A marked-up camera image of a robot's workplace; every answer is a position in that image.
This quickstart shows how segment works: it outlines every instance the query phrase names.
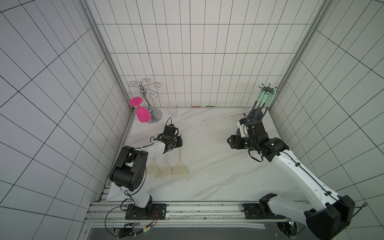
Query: marble countertop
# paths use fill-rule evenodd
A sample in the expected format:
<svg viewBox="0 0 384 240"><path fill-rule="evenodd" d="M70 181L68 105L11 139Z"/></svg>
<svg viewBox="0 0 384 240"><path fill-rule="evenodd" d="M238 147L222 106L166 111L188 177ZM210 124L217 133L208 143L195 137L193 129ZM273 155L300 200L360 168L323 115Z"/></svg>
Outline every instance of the marble countertop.
<svg viewBox="0 0 384 240"><path fill-rule="evenodd" d="M140 147L161 133L169 117L167 108L160 108L163 117L156 124L141 123L137 117L125 145ZM172 123L182 135L182 162L189 174L181 177L156 178L147 175L143 189L154 201L258 201L268 193L291 200L305 200L304 194L278 167L266 159L257 162L247 150L231 149L227 143L236 134L237 121L248 114L246 108L180 108ZM269 138L280 137L269 113L263 118ZM167 153L172 167L179 161L179 150ZM156 157L159 167L164 154ZM107 200L122 201L126 196L112 183Z"/></svg>

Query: white tile wall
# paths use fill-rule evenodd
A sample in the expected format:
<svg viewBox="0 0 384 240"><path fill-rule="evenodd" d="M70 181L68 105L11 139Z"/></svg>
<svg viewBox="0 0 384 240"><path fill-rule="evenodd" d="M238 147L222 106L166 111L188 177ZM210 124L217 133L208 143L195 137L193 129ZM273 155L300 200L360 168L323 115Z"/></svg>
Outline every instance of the white tile wall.
<svg viewBox="0 0 384 240"><path fill-rule="evenodd" d="M78 0L0 11L0 238L75 240L129 118L125 93Z"/></svg>
<svg viewBox="0 0 384 240"><path fill-rule="evenodd" d="M162 84L152 88L159 93L158 107L252 106L256 86L279 85L321 5L319 0L87 2L126 87L144 78Z"/></svg>
<svg viewBox="0 0 384 240"><path fill-rule="evenodd" d="M271 108L282 137L294 130L287 142L295 155L305 154L339 194L368 203L337 239L381 239L384 232L383 5L334 1Z"/></svg>

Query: wire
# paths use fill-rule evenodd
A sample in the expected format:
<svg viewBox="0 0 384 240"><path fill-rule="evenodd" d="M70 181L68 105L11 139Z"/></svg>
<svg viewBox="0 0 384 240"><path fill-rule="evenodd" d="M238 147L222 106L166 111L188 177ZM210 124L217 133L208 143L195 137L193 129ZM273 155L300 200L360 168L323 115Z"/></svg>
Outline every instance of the wire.
<svg viewBox="0 0 384 240"><path fill-rule="evenodd" d="M109 234L112 234L113 236L115 236L115 237L118 238L117 235L114 235L113 233L111 233L111 232L108 230L108 228L107 228L107 216L108 216L108 214L109 214L113 209L109 210L109 212L107 213L107 215L105 215L104 226L105 226L105 230L107 230L107 232L108 232Z"/></svg>
<svg viewBox="0 0 384 240"><path fill-rule="evenodd" d="M314 177L312 177L312 175L311 174L309 174L304 168L302 168L301 167L301 165L300 164L298 164L295 160L293 160L293 158L288 154L288 153L286 153L286 152L283 152L283 153L285 153L286 155L288 155L288 157L290 157L291 158L291 160L296 164L296 166L297 167L300 167L304 172L306 172L320 187L321 187L321 189L323 189L324 190L324 192L326 192L327 193L327 195L329 195L331 198L333 198L335 201L337 201L338 203L340 203L340 204L342 204L342 205L344 205L344 206L347 206L347 207L351 207L351 208L355 208L355 209L359 209L355 214L353 214L352 215L352 217L353 216L355 216L363 207L366 207L366 206L368 206L368 204L365 202L365 203L363 203L360 207L354 207L354 206L349 206L349 205L347 205L347 204L344 204L344 203L342 203L342 202L340 202L340 200L337 200L336 198L334 198L332 195L331 195L331 193L330 192L328 192L327 190L325 190L322 186L321 186L321 184L318 182L318 181L316 181L316 179L314 178Z"/></svg>
<svg viewBox="0 0 384 240"><path fill-rule="evenodd" d="M122 210L122 211L126 211L127 209L122 209L122 205L124 204L124 202L125 202L126 200L129 200L129 199L125 199L124 201L121 202L120 206L118 206L118 207L114 207L113 209L109 210L109 212L107 213L107 215L105 215L105 219L104 219L104 226L105 226L105 229L107 230L107 232L108 232L109 234L111 234L111 235L117 237L117 238L120 238L120 237L117 236L117 235L115 235L114 233L110 232L110 231L108 230L108 228L107 228L107 223L106 223L106 222L107 222L107 217L108 217L108 214L109 214L112 210L114 210L114 209L116 209L116 208L120 208L120 210ZM132 224L132 228L126 233L126 235L125 235L124 237L132 237L132 236L135 236L135 235L137 235L137 234L139 234L139 233L142 233L142 232L145 231L146 228L150 227L150 226L156 221L155 224L152 226L152 227L154 227L154 226L156 225L156 223L157 223L157 217L158 217L158 214L157 214L156 211L153 211L152 213L154 213L154 217L153 217L152 222L151 222L150 224L146 225L145 228L143 228L143 229L141 229L141 230L139 230L139 231L137 231L137 232L133 232L133 228L134 228L134 226L135 226L135 223L134 223L134 222L130 222L130 223L125 224L124 227L122 228L122 230L125 229L127 226L129 226L129 225L131 225L131 224Z"/></svg>
<svg viewBox="0 0 384 240"><path fill-rule="evenodd" d="M168 120L166 121L166 125L167 125L169 120L170 120L170 123L172 124L172 117L169 117Z"/></svg>
<svg viewBox="0 0 384 240"><path fill-rule="evenodd" d="M253 160L256 160L256 161L258 161L258 162L262 162L263 161L263 156L261 155L261 157L262 157L262 160L260 161L260 160L258 160L257 158L255 158L255 157L252 157L251 156L251 150L250 149L248 149L248 154L249 154L249 156L253 159Z"/></svg>
<svg viewBox="0 0 384 240"><path fill-rule="evenodd" d="M245 124L247 123L247 119L246 119L246 117L245 117L245 113L243 113L243 115L244 115L244 119L245 119L245 123L244 123L244 125L243 125L243 132L244 132L244 134L245 134Z"/></svg>

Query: clear glass cup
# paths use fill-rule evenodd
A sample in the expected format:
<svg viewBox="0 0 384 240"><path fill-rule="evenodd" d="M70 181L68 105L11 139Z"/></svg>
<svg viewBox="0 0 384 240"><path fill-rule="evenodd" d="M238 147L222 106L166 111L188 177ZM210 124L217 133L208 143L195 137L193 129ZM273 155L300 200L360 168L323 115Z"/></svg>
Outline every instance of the clear glass cup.
<svg viewBox="0 0 384 240"><path fill-rule="evenodd" d="M169 113L169 116L172 118L177 117L177 108L176 107L169 107L168 113Z"/></svg>

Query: cream spatula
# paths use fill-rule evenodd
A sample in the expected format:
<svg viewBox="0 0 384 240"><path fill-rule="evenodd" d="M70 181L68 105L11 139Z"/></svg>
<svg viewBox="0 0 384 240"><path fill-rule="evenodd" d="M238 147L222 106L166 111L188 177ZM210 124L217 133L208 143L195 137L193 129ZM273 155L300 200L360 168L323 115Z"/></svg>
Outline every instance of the cream spatula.
<svg viewBox="0 0 384 240"><path fill-rule="evenodd" d="M181 147L179 147L179 164L172 169L172 176L184 176L188 174L188 168L181 163Z"/></svg>
<svg viewBox="0 0 384 240"><path fill-rule="evenodd" d="M172 167L167 163L167 153L164 153L164 165L159 169L156 177L163 178L172 175Z"/></svg>
<svg viewBox="0 0 384 240"><path fill-rule="evenodd" d="M147 174L155 175L159 172L159 166L155 162L156 157L153 157L152 163L147 166Z"/></svg>

